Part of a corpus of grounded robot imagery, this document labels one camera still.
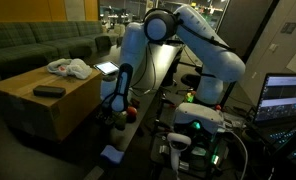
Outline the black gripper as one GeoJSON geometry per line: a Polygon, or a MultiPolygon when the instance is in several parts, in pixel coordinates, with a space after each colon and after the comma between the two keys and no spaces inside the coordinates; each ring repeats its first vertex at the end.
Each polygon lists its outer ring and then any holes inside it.
{"type": "Polygon", "coordinates": [[[112,125],[115,122],[113,111],[106,104],[101,106],[100,120],[104,125],[112,125]]]}

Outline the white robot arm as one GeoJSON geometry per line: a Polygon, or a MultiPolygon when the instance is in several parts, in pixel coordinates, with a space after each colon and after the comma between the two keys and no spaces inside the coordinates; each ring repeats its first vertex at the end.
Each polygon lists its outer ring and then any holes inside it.
{"type": "Polygon", "coordinates": [[[177,36],[201,60],[206,76],[201,79],[195,103],[184,103],[186,109],[176,116],[178,124],[199,120],[202,125],[219,125],[220,113],[212,106],[218,100],[225,82],[239,80],[245,73],[244,62],[222,40],[194,8],[182,5],[174,12],[154,8],[142,22],[126,26],[119,56],[119,73],[115,88],[103,98],[105,113],[122,112],[128,106],[130,82],[143,60],[150,43],[162,43],[177,36]]]}

